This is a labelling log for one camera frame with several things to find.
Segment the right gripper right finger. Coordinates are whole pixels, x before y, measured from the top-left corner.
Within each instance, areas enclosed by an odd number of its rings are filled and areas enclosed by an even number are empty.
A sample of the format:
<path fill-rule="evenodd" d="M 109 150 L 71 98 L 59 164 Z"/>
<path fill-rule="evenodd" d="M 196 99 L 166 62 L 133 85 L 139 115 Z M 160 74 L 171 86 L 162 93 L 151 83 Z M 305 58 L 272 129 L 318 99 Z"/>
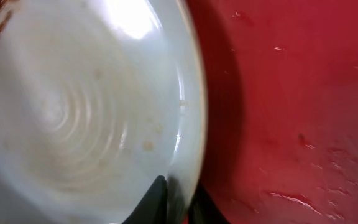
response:
<path fill-rule="evenodd" d="M 201 184 L 188 209 L 188 224 L 229 224 Z"/>

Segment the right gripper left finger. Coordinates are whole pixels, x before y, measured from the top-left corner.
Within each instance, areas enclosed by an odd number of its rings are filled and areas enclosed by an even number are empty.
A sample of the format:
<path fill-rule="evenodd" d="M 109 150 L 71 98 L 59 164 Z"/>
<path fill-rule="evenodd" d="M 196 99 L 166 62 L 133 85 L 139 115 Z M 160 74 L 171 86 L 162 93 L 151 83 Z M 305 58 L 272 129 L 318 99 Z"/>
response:
<path fill-rule="evenodd" d="M 158 176 L 122 224 L 165 224 L 167 219 L 167 181 Z"/>

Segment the white plate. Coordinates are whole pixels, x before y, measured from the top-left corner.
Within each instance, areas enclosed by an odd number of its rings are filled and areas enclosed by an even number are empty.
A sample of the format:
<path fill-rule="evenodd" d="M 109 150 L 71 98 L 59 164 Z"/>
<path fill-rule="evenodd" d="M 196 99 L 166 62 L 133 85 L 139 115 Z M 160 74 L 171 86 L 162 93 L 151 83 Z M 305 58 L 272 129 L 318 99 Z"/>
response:
<path fill-rule="evenodd" d="M 181 223 L 205 84 L 185 1 L 0 1 L 0 223 L 123 223 L 158 176 Z"/>

